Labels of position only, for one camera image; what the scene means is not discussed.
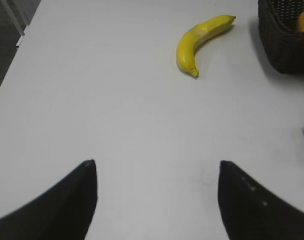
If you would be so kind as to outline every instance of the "white tabletop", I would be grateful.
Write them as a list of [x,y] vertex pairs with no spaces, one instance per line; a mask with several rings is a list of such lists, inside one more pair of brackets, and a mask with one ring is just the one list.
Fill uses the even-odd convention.
[[[234,28],[176,66],[182,34]],[[304,211],[304,79],[277,73],[257,1],[44,0],[0,88],[0,216],[95,159],[87,239],[227,239],[217,203],[231,160]]]

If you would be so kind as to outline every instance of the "table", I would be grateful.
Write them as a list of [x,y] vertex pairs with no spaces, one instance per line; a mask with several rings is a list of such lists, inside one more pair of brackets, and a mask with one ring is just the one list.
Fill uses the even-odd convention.
[[[182,34],[234,28],[176,66]],[[95,159],[87,239],[227,239],[220,160],[304,211],[304,76],[277,73],[246,0],[42,1],[0,88],[0,217]]]

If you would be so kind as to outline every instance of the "yellow banana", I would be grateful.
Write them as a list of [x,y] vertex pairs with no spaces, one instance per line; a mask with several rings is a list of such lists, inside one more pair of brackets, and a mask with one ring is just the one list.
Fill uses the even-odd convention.
[[199,72],[195,64],[195,50],[208,39],[227,30],[235,18],[235,16],[219,15],[197,24],[187,31],[181,38],[176,49],[176,62],[178,67],[182,71],[197,77]]

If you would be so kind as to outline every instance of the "banana tip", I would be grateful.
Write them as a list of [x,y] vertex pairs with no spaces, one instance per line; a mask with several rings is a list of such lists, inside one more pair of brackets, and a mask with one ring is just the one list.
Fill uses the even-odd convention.
[[191,75],[194,76],[194,77],[197,77],[198,74],[199,74],[199,72],[196,68],[191,71]]

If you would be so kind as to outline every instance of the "dark brown basket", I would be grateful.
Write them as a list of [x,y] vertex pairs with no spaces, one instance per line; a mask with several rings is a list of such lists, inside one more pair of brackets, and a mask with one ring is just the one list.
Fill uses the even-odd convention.
[[296,32],[304,0],[259,0],[259,32],[267,57],[280,73],[304,73],[304,32]]

